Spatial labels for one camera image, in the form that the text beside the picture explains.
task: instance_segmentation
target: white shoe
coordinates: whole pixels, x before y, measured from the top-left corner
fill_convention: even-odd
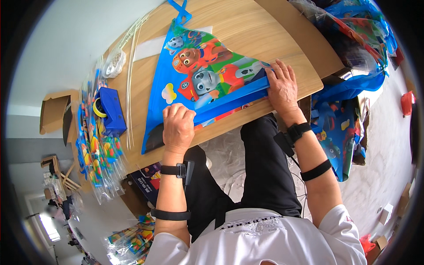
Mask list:
[[[206,167],[208,169],[211,169],[212,167],[212,161],[209,159],[209,157],[206,157]]]

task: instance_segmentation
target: person's right hand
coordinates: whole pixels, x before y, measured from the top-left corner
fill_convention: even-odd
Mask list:
[[[279,59],[271,63],[271,67],[274,71],[265,69],[270,84],[267,91],[271,105],[288,127],[293,123],[304,122],[304,116],[297,105],[297,84],[293,68],[286,67]]]
[[[194,137],[193,118],[196,112],[181,103],[175,103],[167,106],[162,114],[165,151],[184,156]]]

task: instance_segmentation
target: white box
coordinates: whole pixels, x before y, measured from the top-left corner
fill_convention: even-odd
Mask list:
[[[387,222],[390,220],[390,217],[392,216],[392,211],[393,205],[387,204],[384,206],[383,210],[381,211],[380,223],[383,225],[387,224]]]

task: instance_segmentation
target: floor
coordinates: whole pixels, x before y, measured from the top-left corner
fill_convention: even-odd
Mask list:
[[[346,182],[340,183],[343,203],[357,225],[360,235],[390,234],[395,221],[385,226],[379,222],[380,207],[387,203],[396,205],[407,182],[411,181],[413,167],[410,163],[409,124],[410,116],[403,118],[400,97],[407,92],[402,70],[395,71],[389,65],[389,78],[377,92],[368,92],[371,98],[370,125],[367,129],[368,146],[366,165],[353,165]],[[240,128],[229,131],[200,145],[212,161],[210,169],[218,185],[233,199],[240,201],[245,178],[244,147]],[[290,171],[299,175],[299,169],[289,159]],[[293,176],[298,195],[305,194],[300,179]],[[299,197],[301,204],[305,196]],[[311,219],[304,207],[304,217]]]

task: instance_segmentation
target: wooden table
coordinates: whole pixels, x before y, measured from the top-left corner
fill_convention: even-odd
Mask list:
[[[308,58],[289,33],[261,6],[253,0],[189,0],[187,11],[193,17],[187,28],[213,26],[212,34],[230,50],[265,62],[276,58],[293,67],[298,82],[298,99],[309,96],[323,88],[323,84]],[[178,12],[168,3],[160,5],[141,27],[138,43],[166,35],[171,20]],[[112,44],[105,56],[112,50]],[[124,116],[126,114],[126,83],[131,40],[123,51],[127,63],[116,78],[108,80],[109,87],[118,90]],[[126,133],[121,136],[128,161],[129,172],[137,167],[153,164],[162,159],[164,147],[141,155],[145,132],[150,90],[159,55],[134,62],[131,83],[132,131],[134,147],[126,150]],[[252,106],[238,111],[196,131],[192,146],[221,135],[249,121],[273,111],[267,99],[260,99]]]

